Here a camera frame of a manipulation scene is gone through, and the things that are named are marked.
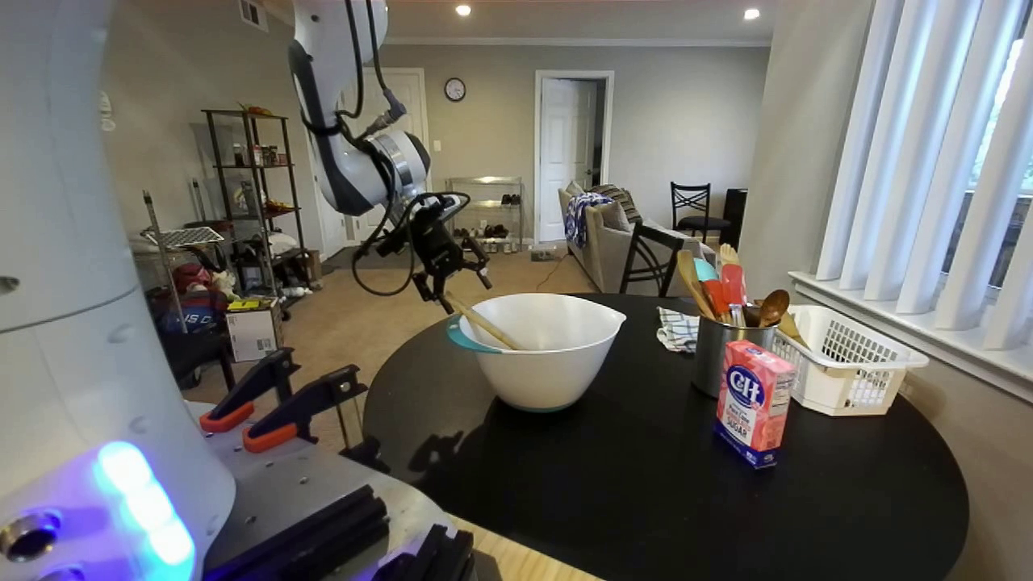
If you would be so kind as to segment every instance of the blue light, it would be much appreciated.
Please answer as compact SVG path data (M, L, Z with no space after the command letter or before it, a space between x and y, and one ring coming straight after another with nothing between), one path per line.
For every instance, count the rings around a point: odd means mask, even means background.
M149 459L128 442L108 442L97 453L97 482L108 496L116 525L139 545L145 579L189 579L193 538L175 515Z

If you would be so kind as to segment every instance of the black round table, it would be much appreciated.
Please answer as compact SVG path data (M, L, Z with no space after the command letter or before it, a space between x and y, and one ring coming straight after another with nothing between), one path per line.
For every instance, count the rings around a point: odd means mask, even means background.
M969 493L906 400L861 420L790 408L778 470L753 473L710 434L690 359L655 344L660 300L591 300L629 319L588 394L558 415L493 400L444 323L399 347L366 404L386 473L601 579L948 576Z

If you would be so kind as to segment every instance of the window blinds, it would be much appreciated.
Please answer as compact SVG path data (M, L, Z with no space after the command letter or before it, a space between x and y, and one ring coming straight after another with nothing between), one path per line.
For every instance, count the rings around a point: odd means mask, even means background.
M984 348L1033 334L1033 225L1013 225L1033 165L1033 41L969 185L1018 34L1030 40L1027 0L874 3L815 265L820 282L935 331L974 331ZM1018 243L996 292L1006 231Z

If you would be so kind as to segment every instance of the plastic basket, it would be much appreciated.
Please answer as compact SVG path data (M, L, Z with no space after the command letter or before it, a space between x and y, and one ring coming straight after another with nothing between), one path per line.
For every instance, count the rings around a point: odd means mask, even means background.
M801 344L782 335L794 363L794 400L826 417L882 417L898 400L903 376L927 357L826 308L790 308Z

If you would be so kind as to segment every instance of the mixing bowl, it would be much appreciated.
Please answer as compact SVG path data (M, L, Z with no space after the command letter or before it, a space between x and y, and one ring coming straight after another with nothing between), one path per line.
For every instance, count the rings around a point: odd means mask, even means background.
M466 318L451 344L470 348L493 394L521 410L570 408L597 378L623 314L568 295L503 295L475 304L482 318L515 338L497 347Z

